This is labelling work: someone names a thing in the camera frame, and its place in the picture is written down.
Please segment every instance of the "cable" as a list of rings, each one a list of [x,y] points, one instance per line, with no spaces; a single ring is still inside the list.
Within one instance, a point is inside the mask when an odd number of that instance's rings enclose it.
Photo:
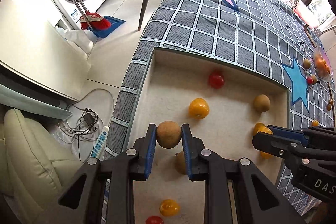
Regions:
[[[72,144],[77,141],[77,148],[78,148],[78,156],[79,156],[79,160],[81,160],[81,156],[80,156],[80,147],[79,147],[79,142],[83,141],[83,142],[87,142],[87,141],[93,141],[93,149],[95,148],[95,140],[98,138],[99,134],[97,135],[97,138],[95,137],[95,132],[97,130],[99,130],[99,121],[101,122],[102,126],[104,126],[104,122],[103,120],[98,116],[98,114],[96,112],[94,112],[92,109],[89,108],[80,108],[78,106],[76,106],[76,104],[78,104],[79,102],[81,102],[82,100],[84,100],[89,94],[91,94],[92,92],[96,91],[96,90],[104,90],[107,93],[110,94],[111,98],[112,98],[112,111],[114,109],[114,97],[111,94],[111,92],[109,92],[108,90],[105,89],[93,89],[91,90],[88,94],[86,94],[83,98],[81,98],[80,100],[78,100],[77,102],[70,104],[66,107],[66,110],[69,110],[71,107],[75,107],[78,110],[82,110],[83,113],[82,115],[77,119],[75,127],[71,127],[68,123],[68,118],[65,120],[62,120],[62,124],[58,123],[58,128],[56,130],[56,134],[58,136],[58,138],[63,141],[64,143],[67,143],[69,145],[71,145],[72,148]],[[86,113],[91,113],[93,116],[93,123],[91,125],[87,125],[85,121],[83,121],[83,117]],[[64,140],[63,138],[61,138],[61,136],[59,135],[59,130],[61,130],[65,135],[67,135],[68,137],[70,137],[69,141]]]

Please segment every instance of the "gray plaid fabric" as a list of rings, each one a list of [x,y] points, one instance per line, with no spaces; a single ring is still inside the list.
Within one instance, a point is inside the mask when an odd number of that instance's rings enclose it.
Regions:
[[[292,84],[281,64],[292,65],[295,57],[301,72],[308,77],[314,68],[304,70],[304,58],[311,58],[313,46],[304,32],[304,22],[291,7],[279,0],[235,0],[239,11],[221,0],[162,0],[149,20],[139,46],[126,72],[115,105],[105,151],[105,159],[125,149],[125,138],[136,108],[136,97],[145,66],[153,47],[167,47],[193,52],[240,66],[269,77],[289,89]],[[321,45],[319,38],[310,34]],[[335,96],[335,85],[331,83]],[[308,88],[309,111],[302,101],[290,108],[288,127],[307,128],[315,119],[322,126],[332,126],[326,83]],[[296,210],[303,214],[317,200],[293,187],[291,173],[283,166],[277,187]]]

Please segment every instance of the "broom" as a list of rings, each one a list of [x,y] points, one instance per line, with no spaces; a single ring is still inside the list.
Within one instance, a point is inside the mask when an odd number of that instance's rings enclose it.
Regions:
[[[90,13],[89,10],[85,7],[83,0],[78,0],[85,11],[85,16],[80,17],[80,23],[82,30],[86,30],[89,27],[92,27],[96,30],[106,30],[111,27],[111,23],[103,16],[97,13]]]

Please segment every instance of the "silver screw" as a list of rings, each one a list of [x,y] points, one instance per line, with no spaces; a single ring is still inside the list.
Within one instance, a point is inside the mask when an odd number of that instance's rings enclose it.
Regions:
[[[90,165],[94,165],[98,162],[97,158],[89,158],[87,160],[87,163],[90,164]]]
[[[241,160],[240,160],[240,163],[242,164],[242,165],[245,165],[245,166],[248,166],[248,165],[250,165],[250,160],[249,159],[247,159],[247,158],[242,158]]]
[[[210,156],[211,151],[210,151],[209,149],[203,149],[203,150],[201,151],[201,154],[202,154],[203,156]]]
[[[303,164],[308,164],[308,163],[309,163],[309,160],[308,160],[308,159],[302,159],[301,162],[302,162]]]
[[[129,155],[129,156],[133,156],[133,155],[135,155],[136,153],[137,153],[137,151],[136,151],[135,149],[133,149],[133,148],[128,149],[128,150],[126,151],[126,154]]]

